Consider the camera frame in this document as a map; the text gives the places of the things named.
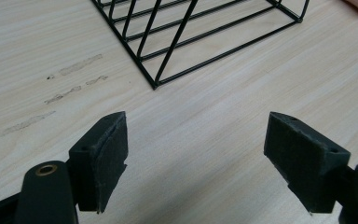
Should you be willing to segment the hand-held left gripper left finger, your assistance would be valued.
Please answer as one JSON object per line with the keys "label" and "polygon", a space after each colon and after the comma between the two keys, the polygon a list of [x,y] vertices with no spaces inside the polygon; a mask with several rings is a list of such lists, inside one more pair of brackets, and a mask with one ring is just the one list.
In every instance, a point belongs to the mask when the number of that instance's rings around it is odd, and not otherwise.
{"label": "hand-held left gripper left finger", "polygon": [[104,212],[127,167],[128,154],[124,111],[99,119],[70,148],[68,162],[80,211]]}

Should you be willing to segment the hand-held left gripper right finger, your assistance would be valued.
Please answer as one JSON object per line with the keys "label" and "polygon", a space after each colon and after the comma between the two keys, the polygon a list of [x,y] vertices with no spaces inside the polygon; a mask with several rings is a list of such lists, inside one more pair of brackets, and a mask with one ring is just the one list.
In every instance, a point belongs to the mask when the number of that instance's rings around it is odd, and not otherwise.
{"label": "hand-held left gripper right finger", "polygon": [[348,150],[300,119],[271,112],[264,155],[307,211],[330,213],[333,210],[337,178],[350,160]]}

